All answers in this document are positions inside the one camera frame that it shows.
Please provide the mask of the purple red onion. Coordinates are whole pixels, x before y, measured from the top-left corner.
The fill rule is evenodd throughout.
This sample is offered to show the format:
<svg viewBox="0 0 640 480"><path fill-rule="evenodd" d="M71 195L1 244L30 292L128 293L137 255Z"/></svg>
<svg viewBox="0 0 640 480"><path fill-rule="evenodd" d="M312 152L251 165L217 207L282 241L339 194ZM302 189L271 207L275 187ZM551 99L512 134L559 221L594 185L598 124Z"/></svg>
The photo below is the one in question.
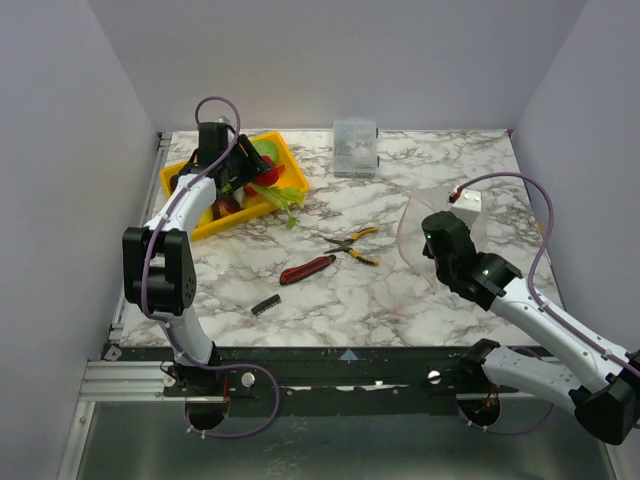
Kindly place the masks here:
<svg viewBox="0 0 640 480"><path fill-rule="evenodd" d="M212 204L212 216L214 220L220 220L227 216L240 212L243 206L232 195L221 195Z"/></svg>

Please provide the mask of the clear zip top bag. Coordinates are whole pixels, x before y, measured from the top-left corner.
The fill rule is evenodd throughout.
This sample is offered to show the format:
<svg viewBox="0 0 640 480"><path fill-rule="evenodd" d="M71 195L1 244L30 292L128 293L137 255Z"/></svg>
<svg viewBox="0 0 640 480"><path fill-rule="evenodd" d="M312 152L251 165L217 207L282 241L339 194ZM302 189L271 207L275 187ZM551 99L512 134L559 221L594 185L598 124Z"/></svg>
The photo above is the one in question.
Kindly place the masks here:
<svg viewBox="0 0 640 480"><path fill-rule="evenodd" d="M447 290L436 277L434 262L422 255L424 235L422 220L436 212L449 211L450 187L432 187L414 190L408 194L408 203L401 216L396 243L402 260L429 284L430 291ZM487 248L487 211L482 197L482 212L477 220L468 225L471 239L478 251Z"/></svg>

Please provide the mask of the green white leek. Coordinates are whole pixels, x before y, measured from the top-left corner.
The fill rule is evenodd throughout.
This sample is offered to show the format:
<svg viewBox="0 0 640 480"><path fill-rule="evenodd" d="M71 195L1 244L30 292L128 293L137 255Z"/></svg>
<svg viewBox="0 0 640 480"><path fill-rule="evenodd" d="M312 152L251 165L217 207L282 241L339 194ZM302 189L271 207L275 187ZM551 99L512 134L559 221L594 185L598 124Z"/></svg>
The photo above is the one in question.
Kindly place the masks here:
<svg viewBox="0 0 640 480"><path fill-rule="evenodd" d="M279 210L283 210L287 215L286 228L291 230L297 224L297 218L292 213L294 206L303 207L305 194L293 187L278 188L275 186L263 187L255 183L250 183L250 186L256 191L258 195L269 201L276 206Z"/></svg>

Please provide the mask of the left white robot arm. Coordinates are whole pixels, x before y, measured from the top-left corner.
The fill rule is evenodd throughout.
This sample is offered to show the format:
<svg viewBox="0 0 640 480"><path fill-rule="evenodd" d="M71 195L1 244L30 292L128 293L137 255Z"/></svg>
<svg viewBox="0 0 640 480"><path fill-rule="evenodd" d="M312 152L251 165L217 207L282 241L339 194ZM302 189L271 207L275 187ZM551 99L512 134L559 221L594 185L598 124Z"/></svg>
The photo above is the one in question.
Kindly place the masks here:
<svg viewBox="0 0 640 480"><path fill-rule="evenodd" d="M122 236L126 300L156 321L169 340L174 361L188 367L187 382L201 395L222 380L215 342L205 334L193 307L197 278L191 236L221 195L263 173L267 164L246 135L225 122L198 125L198 146L179 171L160 212Z"/></svg>

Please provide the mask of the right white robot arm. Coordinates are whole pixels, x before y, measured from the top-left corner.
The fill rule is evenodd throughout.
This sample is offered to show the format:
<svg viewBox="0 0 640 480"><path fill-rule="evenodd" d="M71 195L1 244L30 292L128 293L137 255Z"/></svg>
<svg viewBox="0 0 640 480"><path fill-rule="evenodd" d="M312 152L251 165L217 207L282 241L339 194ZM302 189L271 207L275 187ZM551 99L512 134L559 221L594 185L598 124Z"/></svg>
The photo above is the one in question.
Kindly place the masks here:
<svg viewBox="0 0 640 480"><path fill-rule="evenodd" d="M424 256L449 290L507 320L556 359L538 361L482 340L460 367L469 390L511 387L573 413L595 438L620 445L639 421L639 355L587 328L540 296L503 257L476 250L467 225L450 211L421 222Z"/></svg>

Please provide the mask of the green cabbage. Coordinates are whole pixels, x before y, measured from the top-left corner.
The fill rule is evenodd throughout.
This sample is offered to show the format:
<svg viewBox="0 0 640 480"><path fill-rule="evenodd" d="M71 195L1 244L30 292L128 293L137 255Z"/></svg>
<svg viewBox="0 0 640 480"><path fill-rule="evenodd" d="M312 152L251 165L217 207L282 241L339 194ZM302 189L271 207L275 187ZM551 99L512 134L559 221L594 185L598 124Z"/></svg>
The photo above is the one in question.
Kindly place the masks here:
<svg viewBox="0 0 640 480"><path fill-rule="evenodd" d="M279 160L279 149L273 141L257 139L252 141L252 145L261 156L268 156L273 162Z"/></svg>

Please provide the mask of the red tomato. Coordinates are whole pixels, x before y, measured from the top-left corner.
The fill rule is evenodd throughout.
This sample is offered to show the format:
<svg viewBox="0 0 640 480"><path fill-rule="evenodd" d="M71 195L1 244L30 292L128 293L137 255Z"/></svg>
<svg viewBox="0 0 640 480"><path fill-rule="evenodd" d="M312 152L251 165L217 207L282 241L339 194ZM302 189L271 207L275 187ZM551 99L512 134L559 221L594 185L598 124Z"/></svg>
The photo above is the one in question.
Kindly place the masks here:
<svg viewBox="0 0 640 480"><path fill-rule="evenodd" d="M274 162L268 155L263 155L262 159L268 164L269 169L258 175L254 183L261 187L270 187L279 181L281 174L285 171L285 166Z"/></svg>

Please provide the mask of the yellow plastic tray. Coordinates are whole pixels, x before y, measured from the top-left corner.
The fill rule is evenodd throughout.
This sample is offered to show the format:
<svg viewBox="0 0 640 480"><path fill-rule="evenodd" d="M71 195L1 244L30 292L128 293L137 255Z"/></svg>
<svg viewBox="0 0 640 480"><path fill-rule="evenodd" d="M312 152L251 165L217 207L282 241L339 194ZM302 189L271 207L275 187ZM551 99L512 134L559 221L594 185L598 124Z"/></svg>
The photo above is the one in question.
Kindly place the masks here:
<svg viewBox="0 0 640 480"><path fill-rule="evenodd" d="M302 172L297 161L285 142L280 132L271 131L252 138L253 142L270 141L278 148L278 158L283 164L283 171L275 184L277 188L294 188L302 192L305 196L310 189L309 182ZM159 173L160 183L166 197L172 193L170 188L170 178L176 175L183 167L185 161L165 166ZM244 202L244 209L226 216L222 219L214 220L211 215L204 214L196 228L191 234L192 241L198 241L228 230L237 225L247 223L250 220L262 217L277 210L277 207L259 195L249 196Z"/></svg>

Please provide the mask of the clear plastic screw box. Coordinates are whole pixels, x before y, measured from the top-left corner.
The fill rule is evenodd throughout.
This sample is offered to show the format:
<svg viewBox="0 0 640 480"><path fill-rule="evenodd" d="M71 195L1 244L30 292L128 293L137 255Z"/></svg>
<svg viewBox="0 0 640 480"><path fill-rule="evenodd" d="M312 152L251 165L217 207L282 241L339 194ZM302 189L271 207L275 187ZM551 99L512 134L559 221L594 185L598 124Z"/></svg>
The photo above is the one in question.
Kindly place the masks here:
<svg viewBox="0 0 640 480"><path fill-rule="evenodd" d="M378 128L374 121L339 119L333 124L333 173L374 176L379 168Z"/></svg>

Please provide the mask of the red black utility knife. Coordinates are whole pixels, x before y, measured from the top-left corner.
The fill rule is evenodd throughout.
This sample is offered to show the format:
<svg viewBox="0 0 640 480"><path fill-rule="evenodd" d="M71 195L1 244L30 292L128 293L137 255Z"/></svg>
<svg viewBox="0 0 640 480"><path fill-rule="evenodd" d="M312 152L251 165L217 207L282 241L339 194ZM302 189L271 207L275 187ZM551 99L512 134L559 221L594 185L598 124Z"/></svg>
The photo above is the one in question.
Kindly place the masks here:
<svg viewBox="0 0 640 480"><path fill-rule="evenodd" d="M287 286L300 282L328 268L335 260L336 256L333 254L323 255L303 265L285 269L279 277L279 283L281 286Z"/></svg>

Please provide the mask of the black chip comb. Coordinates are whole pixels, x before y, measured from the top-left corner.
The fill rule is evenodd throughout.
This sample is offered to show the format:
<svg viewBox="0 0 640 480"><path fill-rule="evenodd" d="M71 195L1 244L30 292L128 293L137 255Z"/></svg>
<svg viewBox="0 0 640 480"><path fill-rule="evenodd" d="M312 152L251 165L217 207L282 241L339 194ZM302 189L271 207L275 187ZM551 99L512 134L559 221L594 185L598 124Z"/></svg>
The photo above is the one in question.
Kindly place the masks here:
<svg viewBox="0 0 640 480"><path fill-rule="evenodd" d="M260 316L267 310L279 305L282 302L281 297L278 294L272 295L271 297L261 301L257 305L251 308L251 313L254 316Z"/></svg>

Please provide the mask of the yellow handled pliers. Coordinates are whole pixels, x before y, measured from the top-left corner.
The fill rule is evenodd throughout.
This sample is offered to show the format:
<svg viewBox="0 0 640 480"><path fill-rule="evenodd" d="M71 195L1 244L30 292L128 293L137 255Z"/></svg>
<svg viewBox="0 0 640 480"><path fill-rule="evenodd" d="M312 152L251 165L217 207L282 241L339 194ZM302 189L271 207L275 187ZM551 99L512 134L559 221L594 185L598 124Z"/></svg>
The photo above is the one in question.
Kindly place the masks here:
<svg viewBox="0 0 640 480"><path fill-rule="evenodd" d="M358 262L368 265L368 266L378 266L379 262L377 260L373 260L361 255L354 247L353 244L358 241L361 237L368 234L375 234L378 232L377 227L368 227L362 230L355 232L349 238L344 239L334 239L324 237L324 240L333 245L333 248L325 251L325 254L333 254L338 252L344 252L349 254L352 258L356 259Z"/></svg>

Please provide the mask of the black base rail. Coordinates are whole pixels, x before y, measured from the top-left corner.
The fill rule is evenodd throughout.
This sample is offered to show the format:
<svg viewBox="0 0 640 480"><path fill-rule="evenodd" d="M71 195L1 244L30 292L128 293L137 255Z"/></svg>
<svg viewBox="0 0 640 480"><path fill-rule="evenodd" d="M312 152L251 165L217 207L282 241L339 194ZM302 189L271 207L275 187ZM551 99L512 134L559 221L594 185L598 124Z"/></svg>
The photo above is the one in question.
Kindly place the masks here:
<svg viewBox="0 0 640 480"><path fill-rule="evenodd" d="M157 398L233 417L454 415L498 388L465 347L222 347L225 371L177 366L168 348L106 347L119 367L155 367Z"/></svg>

